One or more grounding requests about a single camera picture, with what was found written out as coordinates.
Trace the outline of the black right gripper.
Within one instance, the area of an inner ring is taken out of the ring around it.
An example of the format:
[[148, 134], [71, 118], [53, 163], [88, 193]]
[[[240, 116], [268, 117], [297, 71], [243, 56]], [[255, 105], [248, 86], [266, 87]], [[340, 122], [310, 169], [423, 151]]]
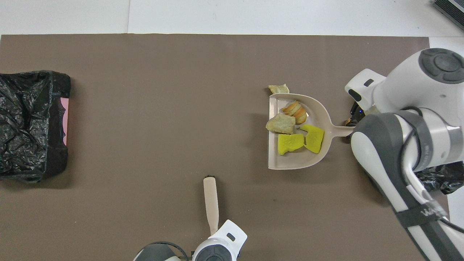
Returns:
[[357, 102], [353, 103], [353, 106], [350, 109], [350, 118], [348, 119], [348, 126], [355, 127], [362, 118], [365, 117], [363, 109], [358, 105]]

